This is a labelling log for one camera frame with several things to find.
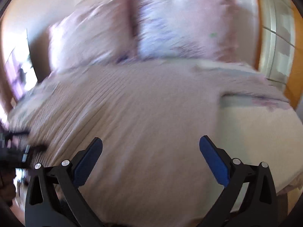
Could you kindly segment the beige cable-knit sweater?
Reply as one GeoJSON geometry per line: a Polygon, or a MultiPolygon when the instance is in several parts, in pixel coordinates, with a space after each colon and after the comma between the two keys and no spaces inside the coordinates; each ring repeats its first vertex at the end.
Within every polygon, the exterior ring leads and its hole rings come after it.
{"type": "Polygon", "coordinates": [[[101,138],[81,193],[102,221],[195,226],[212,205],[198,144],[214,132],[221,81],[195,66],[94,66],[55,77],[51,96],[19,104],[9,123],[48,145],[36,158],[46,166],[101,138]]]}

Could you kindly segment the pastel floral bed sheet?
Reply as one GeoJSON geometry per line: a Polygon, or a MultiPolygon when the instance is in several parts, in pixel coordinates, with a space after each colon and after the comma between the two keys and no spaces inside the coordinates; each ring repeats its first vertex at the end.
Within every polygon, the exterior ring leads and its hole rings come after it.
{"type": "MultiPolygon", "coordinates": [[[[282,93],[260,74],[249,72],[237,64],[199,61],[188,63],[152,61],[106,66],[132,65],[195,66],[203,71],[220,72],[222,81],[215,128],[213,134],[208,136],[216,145],[226,149],[231,156],[241,158],[244,162],[253,164],[267,162],[277,191],[302,187],[302,122],[282,93]]],[[[51,81],[55,77],[83,73],[94,66],[58,73],[44,80],[17,106],[29,100],[36,101],[37,106],[40,106],[53,93],[55,86],[51,81]]]]}

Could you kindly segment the left pink floral pillow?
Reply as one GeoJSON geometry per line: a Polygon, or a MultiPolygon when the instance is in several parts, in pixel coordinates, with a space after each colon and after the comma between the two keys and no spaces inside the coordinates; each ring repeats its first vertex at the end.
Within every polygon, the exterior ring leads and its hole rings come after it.
{"type": "Polygon", "coordinates": [[[130,0],[106,0],[79,8],[51,25],[48,34],[53,71],[119,63],[136,54],[130,0]]]}

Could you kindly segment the wooden glass-panel wardrobe door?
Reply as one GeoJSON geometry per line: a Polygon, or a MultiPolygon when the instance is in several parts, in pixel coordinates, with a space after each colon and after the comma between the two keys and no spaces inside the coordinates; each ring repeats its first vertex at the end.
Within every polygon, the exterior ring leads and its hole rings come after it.
{"type": "Polygon", "coordinates": [[[237,59],[302,101],[302,16],[291,0],[238,0],[237,59]]]}

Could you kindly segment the right pink lavender pillow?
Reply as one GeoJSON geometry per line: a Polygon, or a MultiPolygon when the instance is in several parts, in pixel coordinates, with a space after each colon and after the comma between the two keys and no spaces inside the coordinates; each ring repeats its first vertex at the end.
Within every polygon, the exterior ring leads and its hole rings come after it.
{"type": "Polygon", "coordinates": [[[133,0],[140,59],[237,60],[238,0],[133,0]]]}

